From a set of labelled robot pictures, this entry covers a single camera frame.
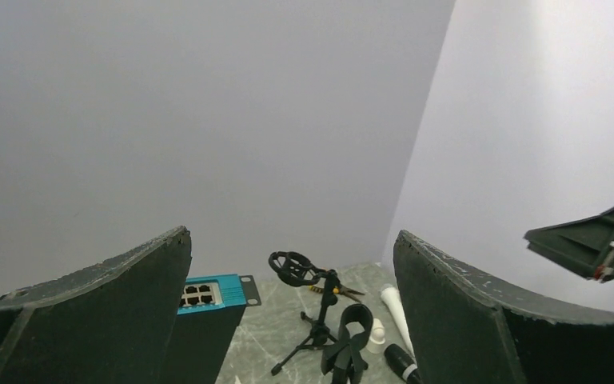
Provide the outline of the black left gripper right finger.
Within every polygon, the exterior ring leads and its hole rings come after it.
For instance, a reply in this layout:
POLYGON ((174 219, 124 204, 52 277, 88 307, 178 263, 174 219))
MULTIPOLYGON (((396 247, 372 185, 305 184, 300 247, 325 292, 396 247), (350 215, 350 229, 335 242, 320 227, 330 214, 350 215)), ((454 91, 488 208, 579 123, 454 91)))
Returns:
POLYGON ((393 269, 425 383, 614 383, 614 312, 484 272, 402 230, 393 269))

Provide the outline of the white handheld microphone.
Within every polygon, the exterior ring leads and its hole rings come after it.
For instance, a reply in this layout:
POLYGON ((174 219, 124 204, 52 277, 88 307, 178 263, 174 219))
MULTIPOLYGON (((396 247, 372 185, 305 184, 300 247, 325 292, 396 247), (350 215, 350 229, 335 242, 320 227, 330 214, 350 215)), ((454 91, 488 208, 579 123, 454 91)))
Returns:
POLYGON ((401 302, 400 291, 391 284, 385 284, 381 287, 380 296, 382 302, 387 306, 397 329, 399 330, 401 339, 403 340, 409 354, 414 358, 415 353, 413 343, 410 339, 409 328, 405 317, 405 311, 401 302))

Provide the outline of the black condenser microphone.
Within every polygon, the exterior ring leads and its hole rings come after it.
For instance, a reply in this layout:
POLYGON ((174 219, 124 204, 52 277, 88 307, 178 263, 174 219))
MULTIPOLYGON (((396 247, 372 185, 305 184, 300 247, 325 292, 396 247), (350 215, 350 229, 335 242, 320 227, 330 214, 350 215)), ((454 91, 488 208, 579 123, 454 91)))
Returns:
POLYGON ((423 384, 419 369, 413 358, 397 344, 389 344, 384 351, 388 367, 404 383, 423 384))

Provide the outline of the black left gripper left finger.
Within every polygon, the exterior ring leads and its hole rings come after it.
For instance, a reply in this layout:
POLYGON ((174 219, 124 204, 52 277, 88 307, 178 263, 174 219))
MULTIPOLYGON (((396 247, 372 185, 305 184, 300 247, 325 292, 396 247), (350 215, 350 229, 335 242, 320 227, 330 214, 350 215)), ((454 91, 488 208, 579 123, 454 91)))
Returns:
POLYGON ((177 226, 118 256, 0 295, 0 383, 155 383, 191 263, 177 226))

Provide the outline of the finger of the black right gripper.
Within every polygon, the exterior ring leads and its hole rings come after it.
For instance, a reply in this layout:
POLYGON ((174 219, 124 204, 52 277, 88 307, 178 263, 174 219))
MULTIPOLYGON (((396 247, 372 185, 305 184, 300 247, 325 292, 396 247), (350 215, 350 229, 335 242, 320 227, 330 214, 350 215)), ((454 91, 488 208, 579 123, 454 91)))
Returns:
POLYGON ((614 280, 614 207, 590 218, 528 230, 528 249, 585 279, 614 280))

